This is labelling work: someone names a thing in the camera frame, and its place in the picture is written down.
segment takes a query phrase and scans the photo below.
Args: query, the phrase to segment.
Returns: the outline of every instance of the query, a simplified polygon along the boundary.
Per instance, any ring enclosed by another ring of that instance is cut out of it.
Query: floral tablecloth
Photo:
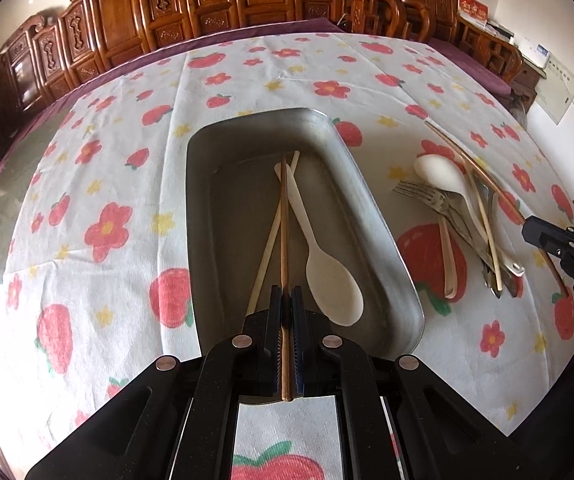
[[[497,300],[459,243],[445,300],[435,214],[392,192],[425,153],[455,158],[447,130],[523,215],[561,226],[574,209],[531,137],[486,91],[424,44],[290,34],[202,48],[81,98],[40,161],[0,294],[0,444],[29,468],[157,356],[201,354],[190,301],[187,142],[206,124],[312,107],[334,119],[411,270],[427,326],[416,354],[505,433],[574,352],[574,297],[496,206],[497,241],[527,268]],[[233,478],[287,468],[341,477],[332,399],[244,407]]]

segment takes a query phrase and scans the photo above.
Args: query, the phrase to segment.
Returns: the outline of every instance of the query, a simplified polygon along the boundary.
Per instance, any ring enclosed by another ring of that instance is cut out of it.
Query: purple fabric
[[[27,137],[33,130],[45,123],[46,120],[53,117],[57,113],[74,106],[74,103],[83,95],[93,91],[99,86],[125,75],[133,70],[142,68],[165,59],[166,57],[176,56],[189,50],[202,48],[204,46],[211,46],[213,44],[225,43],[226,41],[244,40],[247,38],[257,38],[258,36],[273,36],[275,34],[298,34],[307,32],[342,32],[342,30],[326,18],[316,18],[315,20],[303,20],[301,22],[288,22],[288,23],[270,23],[269,25],[256,25],[255,27],[237,28],[235,30],[226,30],[224,32],[216,32],[209,36],[202,36],[195,38],[195,40],[187,40],[182,43],[176,43],[168,47],[161,48],[155,52],[145,54],[144,56],[137,57],[126,63],[123,63],[116,68],[102,73],[98,77],[84,83],[83,85],[75,88],[67,95],[55,103],[49,105],[45,110],[39,113],[36,117],[32,118],[21,130],[14,136],[14,141],[8,152],[0,161],[0,172],[5,167],[8,157],[17,146],[17,144]]]
[[[500,79],[499,76],[491,72],[491,70],[486,69],[472,57],[469,57],[454,44],[448,43],[447,41],[431,39],[429,45],[472,77],[490,94],[500,97],[509,97],[512,94],[511,87]]]

